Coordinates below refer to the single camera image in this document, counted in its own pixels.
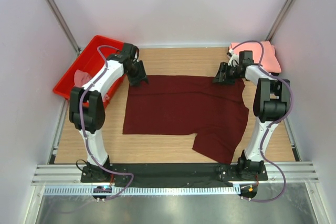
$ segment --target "wooden table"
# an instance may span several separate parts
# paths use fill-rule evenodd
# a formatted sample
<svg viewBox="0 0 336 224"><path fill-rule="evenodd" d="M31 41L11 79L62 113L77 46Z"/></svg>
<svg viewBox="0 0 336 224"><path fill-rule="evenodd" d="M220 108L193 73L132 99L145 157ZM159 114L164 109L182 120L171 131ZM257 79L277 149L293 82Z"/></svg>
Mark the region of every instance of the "wooden table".
<svg viewBox="0 0 336 224"><path fill-rule="evenodd" d="M141 49L146 73L187 76L214 76L221 61L227 61L227 48L160 48ZM233 162L246 148L254 129L253 100L255 86L245 82L243 98L250 109L248 124L241 143L236 148ZM128 80L125 78L106 108L103 139L112 163L203 163L213 162L192 150L195 134L171 135L123 135ZM274 131L266 156L272 161L295 161L283 123ZM55 163L75 163L86 160L83 139L68 116L64 124Z"/></svg>

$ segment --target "dark red t-shirt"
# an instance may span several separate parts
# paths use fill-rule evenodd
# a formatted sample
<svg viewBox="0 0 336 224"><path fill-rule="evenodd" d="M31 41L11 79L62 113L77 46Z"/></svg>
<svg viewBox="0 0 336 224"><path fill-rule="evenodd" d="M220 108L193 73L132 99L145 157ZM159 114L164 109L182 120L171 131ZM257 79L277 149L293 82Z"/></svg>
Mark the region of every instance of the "dark red t-shirt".
<svg viewBox="0 0 336 224"><path fill-rule="evenodd" d="M230 164L243 137L248 108L244 82L213 84L213 77L148 76L149 84L129 87L123 134L189 135L193 150Z"/></svg>

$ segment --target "pink cloth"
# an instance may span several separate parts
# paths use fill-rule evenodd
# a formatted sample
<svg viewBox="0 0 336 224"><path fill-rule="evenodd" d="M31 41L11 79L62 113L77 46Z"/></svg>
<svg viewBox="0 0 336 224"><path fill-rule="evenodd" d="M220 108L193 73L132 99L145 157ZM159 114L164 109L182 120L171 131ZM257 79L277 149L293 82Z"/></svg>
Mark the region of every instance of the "pink cloth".
<svg viewBox="0 0 336 224"><path fill-rule="evenodd" d="M262 41L262 45L264 46L264 57L262 61L262 66L264 69L271 73L281 73L280 64L275 57L275 48L269 41ZM230 48L235 47L239 43L231 43ZM261 46L257 43L245 43L237 47L234 51L235 54L239 55L240 51L250 50L253 52L253 59L255 63L259 63L261 57Z"/></svg>
<svg viewBox="0 0 336 224"><path fill-rule="evenodd" d="M91 75L77 69L76 72L75 72L75 76L74 76L75 87L80 88L83 85L85 85L86 83L88 83L91 79L92 79ZM109 99L110 99L110 97L106 94L103 97L103 102L105 102L106 100L109 100Z"/></svg>

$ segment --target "white ruler strip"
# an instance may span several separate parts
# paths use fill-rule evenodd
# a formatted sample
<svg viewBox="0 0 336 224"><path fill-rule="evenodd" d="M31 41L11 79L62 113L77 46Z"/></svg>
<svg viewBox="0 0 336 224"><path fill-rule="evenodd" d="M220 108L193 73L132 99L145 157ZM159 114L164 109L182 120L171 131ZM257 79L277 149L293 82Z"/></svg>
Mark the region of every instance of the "white ruler strip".
<svg viewBox="0 0 336 224"><path fill-rule="evenodd" d="M97 186L46 186L45 196L62 196L62 195L114 195L122 188L113 187L111 193L93 193ZM220 194L240 194L238 184L233 187L216 187L216 188L127 188L122 196L160 196L160 195L220 195Z"/></svg>

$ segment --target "white wall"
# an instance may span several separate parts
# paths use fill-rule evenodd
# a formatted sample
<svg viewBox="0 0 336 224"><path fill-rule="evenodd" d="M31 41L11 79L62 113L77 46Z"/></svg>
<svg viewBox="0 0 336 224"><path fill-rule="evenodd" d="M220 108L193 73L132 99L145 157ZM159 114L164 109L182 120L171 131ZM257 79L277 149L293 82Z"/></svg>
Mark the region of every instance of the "white wall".
<svg viewBox="0 0 336 224"><path fill-rule="evenodd" d="M96 34L138 46L264 40L285 0L55 0L80 46Z"/></svg>
<svg viewBox="0 0 336 224"><path fill-rule="evenodd" d="M300 154L313 161L334 214L335 18L335 0L296 0L272 41L295 94L290 122Z"/></svg>
<svg viewBox="0 0 336 224"><path fill-rule="evenodd" d="M62 99L52 88L75 52L45 0L0 0L0 223L22 223L46 164Z"/></svg>

